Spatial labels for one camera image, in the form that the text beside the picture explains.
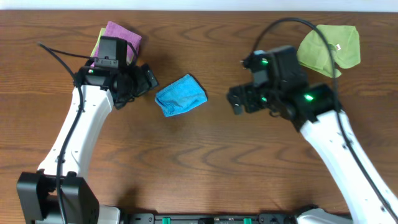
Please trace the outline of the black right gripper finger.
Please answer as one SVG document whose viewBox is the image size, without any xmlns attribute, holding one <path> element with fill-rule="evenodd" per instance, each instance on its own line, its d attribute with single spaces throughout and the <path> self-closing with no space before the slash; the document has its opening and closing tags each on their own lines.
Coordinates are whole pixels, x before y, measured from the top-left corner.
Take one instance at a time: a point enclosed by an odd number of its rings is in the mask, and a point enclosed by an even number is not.
<svg viewBox="0 0 398 224">
<path fill-rule="evenodd" d="M 230 103 L 235 115 L 240 115 L 243 113 L 243 107 L 239 96 L 232 93 L 228 93 L 227 100 Z"/>
<path fill-rule="evenodd" d="M 244 96 L 244 85 L 233 86 L 228 91 L 228 96 Z"/>
</svg>

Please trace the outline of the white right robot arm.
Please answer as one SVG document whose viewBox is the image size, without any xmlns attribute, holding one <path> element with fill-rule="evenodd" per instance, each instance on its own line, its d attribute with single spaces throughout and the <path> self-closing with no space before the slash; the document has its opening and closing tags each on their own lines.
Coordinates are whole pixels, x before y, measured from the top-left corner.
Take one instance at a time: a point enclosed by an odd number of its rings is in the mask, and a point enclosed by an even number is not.
<svg viewBox="0 0 398 224">
<path fill-rule="evenodd" d="M 252 83 L 229 89 L 235 114 L 262 109 L 278 112 L 316 150 L 336 182 L 350 217 L 309 208 L 296 223 L 397 223 L 397 197 L 357 140 L 336 93 L 326 84 L 273 90 Z"/>
</svg>

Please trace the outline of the blue microfiber cloth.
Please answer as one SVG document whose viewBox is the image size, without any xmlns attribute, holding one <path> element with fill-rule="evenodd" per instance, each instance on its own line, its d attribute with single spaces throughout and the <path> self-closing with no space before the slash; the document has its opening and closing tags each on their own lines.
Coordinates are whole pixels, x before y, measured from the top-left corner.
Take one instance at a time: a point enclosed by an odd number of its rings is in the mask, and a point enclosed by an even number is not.
<svg viewBox="0 0 398 224">
<path fill-rule="evenodd" d="M 155 95 L 155 102 L 165 117 L 189 112 L 207 101 L 204 89 L 190 74 L 186 74 Z"/>
</svg>

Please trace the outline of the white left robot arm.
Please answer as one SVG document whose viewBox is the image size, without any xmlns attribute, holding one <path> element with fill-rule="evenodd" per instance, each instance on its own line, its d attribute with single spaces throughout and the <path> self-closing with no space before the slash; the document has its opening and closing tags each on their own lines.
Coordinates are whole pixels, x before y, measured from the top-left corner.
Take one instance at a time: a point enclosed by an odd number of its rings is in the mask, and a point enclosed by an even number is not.
<svg viewBox="0 0 398 224">
<path fill-rule="evenodd" d="M 127 223 L 117 207 L 100 205 L 86 179 L 105 119 L 113 108 L 158 86 L 147 64 L 125 68 L 83 66 L 80 87 L 60 133 L 36 172 L 23 172 L 17 194 L 26 223 Z"/>
</svg>

